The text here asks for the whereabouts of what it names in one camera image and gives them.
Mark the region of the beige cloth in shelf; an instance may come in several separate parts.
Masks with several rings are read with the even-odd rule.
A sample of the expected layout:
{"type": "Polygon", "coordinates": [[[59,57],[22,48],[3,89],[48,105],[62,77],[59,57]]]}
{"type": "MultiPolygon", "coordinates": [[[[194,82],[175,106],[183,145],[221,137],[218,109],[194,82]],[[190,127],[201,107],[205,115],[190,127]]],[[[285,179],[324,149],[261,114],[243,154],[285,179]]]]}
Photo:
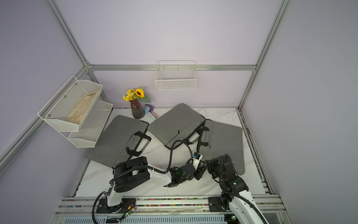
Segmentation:
{"type": "Polygon", "coordinates": [[[82,97],[80,97],[76,106],[68,114],[65,121],[79,125],[85,117],[85,114],[87,113],[95,97],[98,95],[98,92],[99,91],[87,92],[82,97]]]}

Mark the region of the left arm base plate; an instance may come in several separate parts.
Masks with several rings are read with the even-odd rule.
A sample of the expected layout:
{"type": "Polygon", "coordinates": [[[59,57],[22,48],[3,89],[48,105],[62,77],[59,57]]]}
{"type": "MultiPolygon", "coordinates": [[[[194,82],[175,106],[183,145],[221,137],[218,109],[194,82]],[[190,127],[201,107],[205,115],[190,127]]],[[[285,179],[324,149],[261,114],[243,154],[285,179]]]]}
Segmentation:
{"type": "Polygon", "coordinates": [[[112,214],[112,213],[124,214],[130,208],[134,208],[135,205],[136,205],[135,198],[123,198],[122,202],[119,205],[108,206],[106,198],[103,197],[99,200],[96,213],[97,214],[112,214]]]}

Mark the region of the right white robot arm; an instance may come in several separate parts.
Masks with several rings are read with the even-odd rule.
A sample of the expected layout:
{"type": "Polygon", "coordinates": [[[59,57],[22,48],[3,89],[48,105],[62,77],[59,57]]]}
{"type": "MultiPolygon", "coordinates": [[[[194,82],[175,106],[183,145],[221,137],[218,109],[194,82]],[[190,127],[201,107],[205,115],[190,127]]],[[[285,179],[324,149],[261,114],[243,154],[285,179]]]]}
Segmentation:
{"type": "Polygon", "coordinates": [[[218,203],[222,210],[232,212],[240,224],[268,223],[228,154],[206,161],[206,166],[222,190],[218,203]]]}

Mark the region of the yellow artificial sunflowers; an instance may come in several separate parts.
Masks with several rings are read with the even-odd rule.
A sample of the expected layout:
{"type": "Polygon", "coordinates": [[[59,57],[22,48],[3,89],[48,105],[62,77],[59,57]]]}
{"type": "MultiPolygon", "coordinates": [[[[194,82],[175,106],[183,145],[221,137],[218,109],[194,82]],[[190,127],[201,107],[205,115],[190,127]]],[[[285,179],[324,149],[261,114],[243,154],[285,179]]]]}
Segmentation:
{"type": "Polygon", "coordinates": [[[123,96],[124,101],[139,100],[144,103],[151,103],[149,96],[144,92],[144,88],[129,89],[123,96]]]}

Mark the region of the purple toy shovel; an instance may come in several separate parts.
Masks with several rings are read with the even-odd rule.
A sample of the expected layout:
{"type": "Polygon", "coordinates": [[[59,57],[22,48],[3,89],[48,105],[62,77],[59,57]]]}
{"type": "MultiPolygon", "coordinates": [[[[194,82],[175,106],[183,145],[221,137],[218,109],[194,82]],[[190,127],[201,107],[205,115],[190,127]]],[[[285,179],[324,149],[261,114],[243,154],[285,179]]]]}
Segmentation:
{"type": "Polygon", "coordinates": [[[152,115],[157,119],[158,116],[157,114],[154,112],[154,107],[151,104],[145,104],[145,106],[150,107],[150,112],[152,113],[152,115]]]}

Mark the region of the dark glass vase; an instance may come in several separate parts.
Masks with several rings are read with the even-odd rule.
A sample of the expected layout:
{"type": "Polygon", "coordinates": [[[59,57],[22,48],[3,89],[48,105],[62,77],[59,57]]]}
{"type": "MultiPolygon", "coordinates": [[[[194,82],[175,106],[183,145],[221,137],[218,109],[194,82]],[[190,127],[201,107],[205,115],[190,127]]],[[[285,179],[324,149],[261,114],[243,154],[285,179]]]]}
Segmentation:
{"type": "Polygon", "coordinates": [[[141,119],[145,116],[144,109],[138,99],[130,101],[131,112],[135,119],[141,119]]]}

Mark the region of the grey laptop bag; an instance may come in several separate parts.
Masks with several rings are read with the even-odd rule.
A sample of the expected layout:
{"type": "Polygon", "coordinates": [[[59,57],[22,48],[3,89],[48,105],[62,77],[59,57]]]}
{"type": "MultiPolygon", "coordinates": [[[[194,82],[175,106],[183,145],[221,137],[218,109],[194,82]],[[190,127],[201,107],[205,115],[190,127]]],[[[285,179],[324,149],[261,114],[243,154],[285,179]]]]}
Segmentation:
{"type": "Polygon", "coordinates": [[[152,140],[146,134],[148,126],[145,121],[118,115],[84,156],[109,168],[139,157],[152,140]]]}
{"type": "Polygon", "coordinates": [[[181,103],[151,123],[148,126],[148,131],[167,149],[170,149],[177,140],[182,140],[188,145],[197,142],[198,138],[193,141],[190,141],[190,139],[200,132],[204,121],[204,116],[188,105],[181,103]]]}
{"type": "Polygon", "coordinates": [[[245,174],[243,129],[206,119],[200,129],[197,152],[204,160],[216,159],[228,154],[239,175],[245,174]]]}

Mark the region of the light blue toy shovel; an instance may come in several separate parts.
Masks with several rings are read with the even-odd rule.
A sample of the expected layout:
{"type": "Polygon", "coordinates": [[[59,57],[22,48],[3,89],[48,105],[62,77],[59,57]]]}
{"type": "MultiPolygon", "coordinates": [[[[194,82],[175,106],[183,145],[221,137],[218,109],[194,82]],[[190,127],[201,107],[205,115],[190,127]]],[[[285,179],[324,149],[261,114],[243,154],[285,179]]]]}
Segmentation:
{"type": "Polygon", "coordinates": [[[152,120],[156,120],[156,118],[152,115],[152,113],[150,112],[150,107],[148,107],[148,106],[145,106],[144,107],[144,112],[145,112],[145,114],[148,114],[151,118],[152,118],[152,120]]]}

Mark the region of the aluminium frame rails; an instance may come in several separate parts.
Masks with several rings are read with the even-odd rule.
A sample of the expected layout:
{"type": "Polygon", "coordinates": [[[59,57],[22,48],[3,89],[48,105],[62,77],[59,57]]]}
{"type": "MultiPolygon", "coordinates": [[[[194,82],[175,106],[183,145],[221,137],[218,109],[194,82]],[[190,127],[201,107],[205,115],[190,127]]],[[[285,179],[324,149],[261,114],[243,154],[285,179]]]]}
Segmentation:
{"type": "Polygon", "coordinates": [[[236,106],[287,1],[1,1],[1,156],[79,71],[116,107],[236,106]]]}

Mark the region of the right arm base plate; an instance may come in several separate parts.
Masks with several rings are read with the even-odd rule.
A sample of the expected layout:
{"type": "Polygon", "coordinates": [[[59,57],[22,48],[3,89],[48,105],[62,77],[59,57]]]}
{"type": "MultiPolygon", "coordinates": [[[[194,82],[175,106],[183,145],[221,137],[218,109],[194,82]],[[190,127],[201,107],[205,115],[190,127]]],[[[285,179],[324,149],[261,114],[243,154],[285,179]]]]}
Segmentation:
{"type": "Polygon", "coordinates": [[[229,201],[223,197],[209,197],[208,198],[210,212],[230,211],[228,203],[229,203],[229,201]]]}

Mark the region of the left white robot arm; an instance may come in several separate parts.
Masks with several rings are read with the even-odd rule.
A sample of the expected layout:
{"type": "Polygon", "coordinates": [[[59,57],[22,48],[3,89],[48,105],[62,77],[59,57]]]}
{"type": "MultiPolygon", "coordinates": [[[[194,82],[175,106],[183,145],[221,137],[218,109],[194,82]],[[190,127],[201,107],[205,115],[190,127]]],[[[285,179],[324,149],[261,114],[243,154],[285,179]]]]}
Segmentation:
{"type": "Polygon", "coordinates": [[[92,214],[126,213],[133,209],[136,199],[123,199],[124,194],[148,181],[173,188],[192,179],[201,179],[207,167],[200,158],[201,155],[195,153],[185,165],[166,170],[149,164],[144,156],[116,165],[114,177],[109,181],[110,188],[97,197],[92,214]]]}

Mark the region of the white two-tier mesh shelf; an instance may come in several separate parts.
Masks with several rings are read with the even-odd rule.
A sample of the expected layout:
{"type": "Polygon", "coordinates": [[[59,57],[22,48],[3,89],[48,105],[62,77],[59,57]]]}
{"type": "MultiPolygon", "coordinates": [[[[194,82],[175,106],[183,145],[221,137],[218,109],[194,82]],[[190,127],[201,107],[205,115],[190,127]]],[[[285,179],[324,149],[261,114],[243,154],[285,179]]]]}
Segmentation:
{"type": "Polygon", "coordinates": [[[101,84],[72,76],[38,117],[75,147],[95,147],[113,109],[102,94],[101,84]]]}

